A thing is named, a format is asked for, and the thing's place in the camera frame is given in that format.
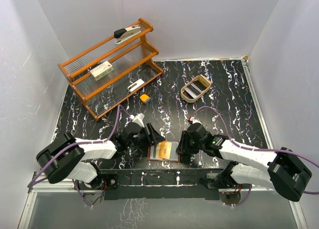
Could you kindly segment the cream oval card tray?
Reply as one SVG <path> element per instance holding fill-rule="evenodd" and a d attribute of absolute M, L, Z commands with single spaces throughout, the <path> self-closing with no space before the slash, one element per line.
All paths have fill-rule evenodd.
<path fill-rule="evenodd" d="M 199 100 L 211 87 L 211 81 L 203 75 L 194 77 L 180 90 L 180 96 L 187 103 Z"/>

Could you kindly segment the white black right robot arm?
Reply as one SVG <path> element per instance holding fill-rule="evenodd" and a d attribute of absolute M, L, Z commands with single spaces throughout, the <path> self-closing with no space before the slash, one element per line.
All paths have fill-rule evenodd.
<path fill-rule="evenodd" d="M 229 162 L 220 174 L 201 180 L 206 187 L 232 188 L 253 184 L 273 189 L 285 199 L 298 202 L 312 177 L 309 168 L 287 148 L 277 152 L 260 151 L 227 136 L 213 135 L 199 122 L 182 132 L 176 151 L 180 155 L 203 151 Z"/>

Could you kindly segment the orange wooden shelf rack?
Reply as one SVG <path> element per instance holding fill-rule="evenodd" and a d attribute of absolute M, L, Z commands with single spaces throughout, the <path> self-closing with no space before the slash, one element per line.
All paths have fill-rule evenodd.
<path fill-rule="evenodd" d="M 153 31 L 139 20 L 58 67 L 81 104 L 95 120 L 163 74 L 153 57 L 159 51 L 146 35 Z"/>

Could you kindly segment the brown leather card holder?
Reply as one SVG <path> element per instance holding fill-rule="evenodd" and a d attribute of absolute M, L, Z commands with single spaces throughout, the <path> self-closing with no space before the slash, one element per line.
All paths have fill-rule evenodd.
<path fill-rule="evenodd" d="M 178 142 L 163 141 L 148 148 L 147 159 L 149 161 L 179 162 L 177 153 Z"/>

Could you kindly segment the black white stapler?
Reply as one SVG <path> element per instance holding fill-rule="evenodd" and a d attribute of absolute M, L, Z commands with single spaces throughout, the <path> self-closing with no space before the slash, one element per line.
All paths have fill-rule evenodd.
<path fill-rule="evenodd" d="M 133 36 L 139 34 L 141 32 L 141 27 L 139 25 L 133 25 L 126 28 L 118 29 L 114 32 L 114 43 L 115 44 L 121 44 Z"/>

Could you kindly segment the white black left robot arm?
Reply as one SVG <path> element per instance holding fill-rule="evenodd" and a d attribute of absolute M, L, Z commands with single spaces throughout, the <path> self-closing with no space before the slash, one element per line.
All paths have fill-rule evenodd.
<path fill-rule="evenodd" d="M 165 138 L 150 123 L 142 126 L 130 122 L 121 132 L 111 135 L 109 140 L 86 140 L 65 133 L 62 139 L 41 150 L 36 161 L 51 184 L 68 178 L 83 181 L 97 189 L 103 183 L 103 176 L 88 160 L 112 159 L 132 148 L 142 149 L 163 141 Z"/>

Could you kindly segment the gold credit card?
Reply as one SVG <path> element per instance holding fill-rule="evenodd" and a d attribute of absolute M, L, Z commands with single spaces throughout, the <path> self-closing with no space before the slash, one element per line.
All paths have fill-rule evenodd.
<path fill-rule="evenodd" d="M 150 147 L 150 160 L 161 160 L 160 144 L 152 145 Z"/>

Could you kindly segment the yellow credit card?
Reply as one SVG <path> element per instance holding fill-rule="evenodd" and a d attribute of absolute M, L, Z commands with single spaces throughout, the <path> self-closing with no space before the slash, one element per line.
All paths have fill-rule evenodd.
<path fill-rule="evenodd" d="M 162 159 L 169 159 L 171 153 L 172 143 L 165 141 L 160 143 L 160 157 Z"/>

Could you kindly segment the white staples box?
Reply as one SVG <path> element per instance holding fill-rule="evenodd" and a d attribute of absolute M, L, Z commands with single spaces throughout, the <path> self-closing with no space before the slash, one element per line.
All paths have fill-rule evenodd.
<path fill-rule="evenodd" d="M 100 80 L 104 76 L 106 76 L 108 73 L 113 71 L 114 67 L 111 63 L 108 61 L 99 63 L 96 67 L 90 70 L 91 75 L 95 79 L 95 81 Z"/>

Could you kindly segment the yellow grey eraser block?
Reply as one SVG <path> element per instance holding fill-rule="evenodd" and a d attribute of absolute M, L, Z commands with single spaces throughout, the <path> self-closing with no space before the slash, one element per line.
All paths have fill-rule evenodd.
<path fill-rule="evenodd" d="M 147 94 L 142 94 L 142 95 L 140 96 L 140 100 L 141 100 L 144 104 L 147 104 L 147 103 L 151 100 L 151 98 L 150 98 Z"/>

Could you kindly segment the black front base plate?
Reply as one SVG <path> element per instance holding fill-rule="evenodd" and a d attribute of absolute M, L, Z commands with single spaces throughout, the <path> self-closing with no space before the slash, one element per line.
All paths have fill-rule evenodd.
<path fill-rule="evenodd" d="M 208 175 L 220 169 L 107 169 L 105 200 L 190 199 L 218 200 L 218 189 L 208 185 Z"/>

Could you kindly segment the small white black device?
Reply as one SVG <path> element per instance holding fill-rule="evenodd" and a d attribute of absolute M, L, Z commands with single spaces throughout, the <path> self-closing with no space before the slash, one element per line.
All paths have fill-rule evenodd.
<path fill-rule="evenodd" d="M 134 83 L 129 85 L 127 87 L 127 90 L 131 93 L 131 92 L 135 91 L 137 88 L 139 88 L 140 86 L 142 86 L 144 83 L 145 82 L 142 79 L 138 79 L 137 81 L 135 81 Z"/>

